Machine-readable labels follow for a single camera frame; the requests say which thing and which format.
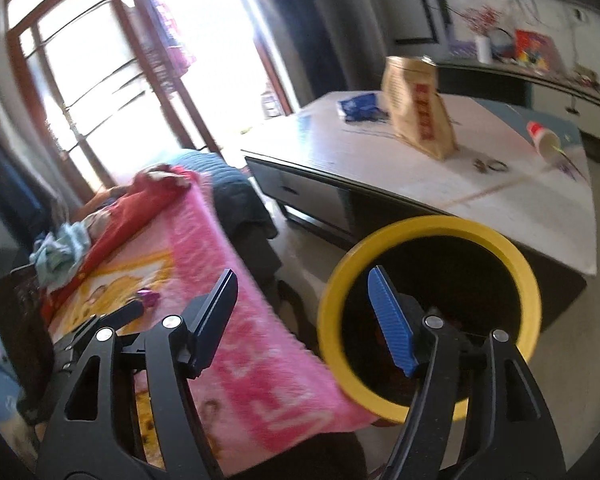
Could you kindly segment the brown paper bag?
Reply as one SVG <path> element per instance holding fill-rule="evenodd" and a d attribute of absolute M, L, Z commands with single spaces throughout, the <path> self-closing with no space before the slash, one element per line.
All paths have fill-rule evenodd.
<path fill-rule="evenodd" d="M 396 136 L 425 155 L 445 160 L 457 149 L 451 119 L 429 58 L 388 56 L 381 90 Z"/>

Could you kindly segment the red quilt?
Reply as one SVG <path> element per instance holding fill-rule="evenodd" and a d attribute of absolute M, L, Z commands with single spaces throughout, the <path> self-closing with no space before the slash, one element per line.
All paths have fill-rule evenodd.
<path fill-rule="evenodd" d="M 160 165 L 139 172 L 128 190 L 102 210 L 106 218 L 104 229 L 96 236 L 76 275 L 56 292 L 46 292 L 41 308 L 44 324 L 50 326 L 60 307 L 105 260 L 199 182 L 199 174 L 181 166 Z"/>

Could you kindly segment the red white paper cup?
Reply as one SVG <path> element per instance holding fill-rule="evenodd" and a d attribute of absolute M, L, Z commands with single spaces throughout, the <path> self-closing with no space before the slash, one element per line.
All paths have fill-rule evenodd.
<path fill-rule="evenodd" d="M 527 132 L 536 151 L 546 162 L 554 162 L 562 154 L 562 142 L 553 130 L 546 128 L 539 122 L 529 120 L 527 122 Z"/>

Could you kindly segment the brown frame window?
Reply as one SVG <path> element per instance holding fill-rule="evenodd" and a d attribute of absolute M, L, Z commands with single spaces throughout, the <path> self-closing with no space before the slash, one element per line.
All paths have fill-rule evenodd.
<path fill-rule="evenodd" d="M 77 196 L 177 148 L 242 164 L 289 98 L 242 0 L 4 0 L 24 106 Z"/>

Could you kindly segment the light blue cloth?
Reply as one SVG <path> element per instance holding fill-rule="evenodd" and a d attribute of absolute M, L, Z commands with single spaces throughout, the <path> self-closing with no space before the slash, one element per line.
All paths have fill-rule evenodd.
<path fill-rule="evenodd" d="M 82 222 L 63 223 L 34 243 L 29 262 L 38 284 L 48 292 L 68 285 L 76 276 L 92 246 Z"/>

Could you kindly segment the pink cartoon blanket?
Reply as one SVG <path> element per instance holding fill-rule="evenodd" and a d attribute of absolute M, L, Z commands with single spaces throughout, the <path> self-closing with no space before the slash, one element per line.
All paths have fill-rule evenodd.
<path fill-rule="evenodd" d="M 232 316 L 211 365 L 189 385 L 212 454 L 234 476 L 318 434 L 362 429 L 374 415 L 344 394 L 275 314 L 219 224 L 210 179 L 199 175 L 78 287 L 48 327 L 59 338 L 150 288 L 160 302 L 131 324 L 141 332 L 182 313 L 224 270 L 234 271 Z"/>

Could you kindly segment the white plastic bottle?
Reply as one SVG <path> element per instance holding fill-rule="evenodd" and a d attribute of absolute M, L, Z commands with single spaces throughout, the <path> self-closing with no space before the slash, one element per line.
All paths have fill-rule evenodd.
<path fill-rule="evenodd" d="M 493 62 L 491 41 L 488 36 L 475 36 L 477 60 L 481 64 L 491 64 Z"/>

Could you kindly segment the white coffee table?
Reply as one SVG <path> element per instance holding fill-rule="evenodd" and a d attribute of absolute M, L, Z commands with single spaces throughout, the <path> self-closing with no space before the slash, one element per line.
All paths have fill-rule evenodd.
<path fill-rule="evenodd" d="M 544 320 L 554 322 L 598 271 L 588 161 L 578 128 L 528 108 L 444 97 L 457 149 L 445 160 L 412 148 L 385 122 L 344 122 L 332 92 L 254 128 L 242 154 L 285 218 L 341 248 L 383 226 L 424 214 L 479 222 L 511 240 L 538 280 Z M 562 142 L 554 162 L 527 132 L 534 120 Z M 475 158 L 509 172 L 480 174 Z"/>

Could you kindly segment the white tv cabinet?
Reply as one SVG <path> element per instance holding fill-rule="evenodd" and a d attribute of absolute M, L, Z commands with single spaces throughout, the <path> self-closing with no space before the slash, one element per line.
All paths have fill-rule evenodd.
<path fill-rule="evenodd" d="M 471 60 L 437 62 L 439 88 L 444 93 L 500 101 L 573 122 L 600 141 L 600 90 L 565 76 L 510 64 Z"/>

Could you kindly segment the dark blue curtain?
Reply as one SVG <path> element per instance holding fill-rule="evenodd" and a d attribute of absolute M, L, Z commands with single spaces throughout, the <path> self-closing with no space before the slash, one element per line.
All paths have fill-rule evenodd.
<path fill-rule="evenodd" d="M 300 105 L 347 88 L 316 0 L 259 0 Z"/>

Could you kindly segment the blue tissue pack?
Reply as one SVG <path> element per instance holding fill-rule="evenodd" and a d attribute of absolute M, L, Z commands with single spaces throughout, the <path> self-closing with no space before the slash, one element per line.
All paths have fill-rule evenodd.
<path fill-rule="evenodd" d="M 340 100 L 338 115 L 344 122 L 386 122 L 388 113 L 380 108 L 376 93 L 363 93 Z"/>

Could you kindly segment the purple green candy wrapper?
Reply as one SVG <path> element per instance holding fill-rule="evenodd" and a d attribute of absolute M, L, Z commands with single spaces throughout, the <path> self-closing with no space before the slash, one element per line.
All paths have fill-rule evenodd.
<path fill-rule="evenodd" d="M 134 298 L 140 301 L 145 309 L 154 308 L 160 302 L 161 295 L 150 288 L 142 288 L 138 290 Z"/>

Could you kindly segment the keys on table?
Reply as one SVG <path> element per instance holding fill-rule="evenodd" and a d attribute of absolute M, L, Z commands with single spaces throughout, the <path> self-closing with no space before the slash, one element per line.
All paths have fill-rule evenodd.
<path fill-rule="evenodd" d="M 489 171 L 509 172 L 509 168 L 506 163 L 496 159 L 483 160 L 480 158 L 475 158 L 472 162 L 472 166 L 474 166 L 475 170 L 480 172 L 480 174 L 487 174 Z"/>

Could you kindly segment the yellow rim trash bin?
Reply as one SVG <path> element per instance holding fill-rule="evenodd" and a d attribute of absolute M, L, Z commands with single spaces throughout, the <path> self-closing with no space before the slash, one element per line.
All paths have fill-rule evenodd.
<path fill-rule="evenodd" d="M 404 422 L 415 383 L 394 365 L 367 292 L 382 266 L 394 289 L 441 316 L 474 344 L 500 328 L 530 359 L 542 300 L 524 254 L 480 224 L 448 216 L 393 223 L 356 244 L 337 264 L 318 308 L 322 357 L 355 403 L 387 422 Z"/>

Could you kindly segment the red picture box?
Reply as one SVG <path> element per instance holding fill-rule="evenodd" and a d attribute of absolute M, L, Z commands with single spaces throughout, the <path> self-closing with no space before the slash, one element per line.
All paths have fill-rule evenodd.
<path fill-rule="evenodd" d="M 544 70 L 544 72 L 563 73 L 565 71 L 562 57 L 557 51 L 554 40 L 539 32 L 517 29 L 515 32 L 516 60 L 524 64 Z"/>

